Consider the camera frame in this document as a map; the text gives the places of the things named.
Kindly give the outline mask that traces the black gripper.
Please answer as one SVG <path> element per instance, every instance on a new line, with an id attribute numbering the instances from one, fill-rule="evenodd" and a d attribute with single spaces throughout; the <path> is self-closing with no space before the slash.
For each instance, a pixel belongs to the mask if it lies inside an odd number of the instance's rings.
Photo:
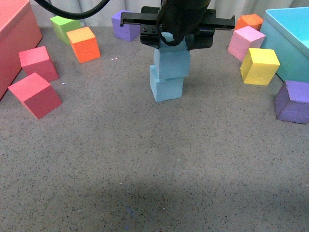
<path id="1" fill-rule="evenodd" d="M 160 7 L 144 6 L 140 13 L 121 13 L 120 26 L 140 25 L 140 42 L 159 49 L 160 39 L 177 46 L 185 39 L 187 50 L 212 47 L 215 30 L 235 28 L 235 16 L 217 18 L 209 0 L 162 0 Z"/>

